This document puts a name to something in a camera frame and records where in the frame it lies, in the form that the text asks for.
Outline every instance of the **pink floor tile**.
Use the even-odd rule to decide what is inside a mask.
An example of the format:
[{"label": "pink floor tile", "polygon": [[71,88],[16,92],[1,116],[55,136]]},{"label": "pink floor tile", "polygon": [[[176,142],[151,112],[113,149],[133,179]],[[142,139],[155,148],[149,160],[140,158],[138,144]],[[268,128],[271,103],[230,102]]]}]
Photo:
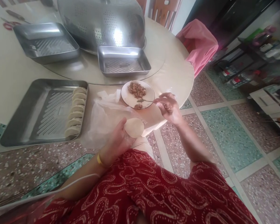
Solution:
[{"label": "pink floor tile", "polygon": [[278,136],[275,130],[267,122],[264,122],[261,115],[258,115],[249,103],[233,105],[232,108],[265,153],[280,147],[280,138],[274,138]]},{"label": "pink floor tile", "polygon": [[75,142],[0,153],[0,201],[25,194],[91,150]]},{"label": "pink floor tile", "polygon": [[196,106],[223,102],[217,91],[202,72],[195,78],[191,97],[195,101]]},{"label": "pink floor tile", "polygon": [[262,223],[280,224],[280,179],[266,165],[240,183]]},{"label": "pink floor tile", "polygon": [[[185,115],[184,119],[195,130],[198,136],[202,139],[203,143],[207,146],[208,150],[210,150],[210,152],[214,155],[214,158],[223,176],[225,178],[228,177],[227,171],[221,163],[220,158],[217,155],[215,148],[212,145],[210,139],[208,138],[197,115]],[[172,124],[167,122],[160,128],[160,130],[174,173],[183,178],[188,178],[190,174],[190,159],[187,157],[184,151],[176,128]]]},{"label": "pink floor tile", "polygon": [[151,132],[148,136],[147,136],[147,140],[150,144],[150,146],[152,147],[152,151],[153,151],[153,156],[155,158],[156,163],[160,166],[164,168],[161,156],[160,156],[160,151],[159,151],[159,147],[156,143],[156,138],[153,132]]}]

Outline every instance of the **hand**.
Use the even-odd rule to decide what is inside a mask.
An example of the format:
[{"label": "hand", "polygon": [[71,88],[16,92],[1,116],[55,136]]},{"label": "hand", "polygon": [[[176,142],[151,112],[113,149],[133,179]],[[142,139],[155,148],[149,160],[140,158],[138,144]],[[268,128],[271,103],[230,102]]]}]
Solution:
[{"label": "hand", "polygon": [[127,122],[123,118],[112,132],[107,144],[100,150],[100,159],[106,166],[112,163],[122,154],[124,154],[135,142],[124,130],[124,124]]},{"label": "hand", "polygon": [[153,102],[160,108],[163,117],[170,123],[179,125],[184,121],[175,95],[172,93],[163,93]]}]

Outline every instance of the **bangle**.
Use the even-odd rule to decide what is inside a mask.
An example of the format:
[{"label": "bangle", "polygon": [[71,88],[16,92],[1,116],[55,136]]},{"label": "bangle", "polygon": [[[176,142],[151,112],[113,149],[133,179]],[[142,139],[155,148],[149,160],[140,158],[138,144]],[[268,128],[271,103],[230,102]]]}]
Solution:
[{"label": "bangle", "polygon": [[111,166],[106,166],[105,164],[102,163],[102,161],[100,159],[100,152],[97,154],[96,159],[97,159],[97,162],[104,168],[110,168],[112,166],[112,164],[111,164]]}]

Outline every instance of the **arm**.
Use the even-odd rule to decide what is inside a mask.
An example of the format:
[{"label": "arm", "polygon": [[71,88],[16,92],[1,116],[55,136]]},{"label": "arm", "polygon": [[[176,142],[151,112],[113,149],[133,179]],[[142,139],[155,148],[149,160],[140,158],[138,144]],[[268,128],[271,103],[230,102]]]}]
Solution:
[{"label": "arm", "polygon": [[195,131],[191,129],[188,123],[183,119],[175,95],[172,93],[163,93],[160,98],[154,100],[154,103],[160,108],[162,115],[166,120],[172,123],[179,135],[184,150],[192,163],[212,162],[214,159]]},{"label": "arm", "polygon": [[[114,129],[109,141],[99,152],[101,162],[104,164],[104,166],[98,163],[96,154],[91,160],[89,160],[85,165],[77,170],[77,172],[74,173],[61,186],[61,189],[75,180],[89,174],[98,174],[100,177],[103,176],[109,169],[106,167],[111,166],[120,155],[130,148],[135,139],[131,138],[124,131],[124,124],[126,121],[127,119],[124,118],[119,122],[119,124]],[[97,176],[82,179],[64,191],[57,193],[54,199],[64,198],[66,200],[79,200],[91,191],[98,180],[99,178]]]}]

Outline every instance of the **stainless steel tray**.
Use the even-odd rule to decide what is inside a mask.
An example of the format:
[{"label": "stainless steel tray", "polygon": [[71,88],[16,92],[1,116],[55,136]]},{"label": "stainless steel tray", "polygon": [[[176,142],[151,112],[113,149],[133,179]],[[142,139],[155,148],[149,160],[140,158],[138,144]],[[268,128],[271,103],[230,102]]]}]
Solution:
[{"label": "stainless steel tray", "polygon": [[147,75],[151,70],[141,48],[99,46],[97,57],[106,77]]},{"label": "stainless steel tray", "polygon": [[60,23],[25,24],[13,30],[26,56],[39,64],[79,56],[79,45]]},{"label": "stainless steel tray", "polygon": [[88,83],[59,79],[33,81],[7,125],[0,144],[4,147],[28,146],[77,138],[65,138],[64,135],[72,92],[76,87],[88,89]]}]

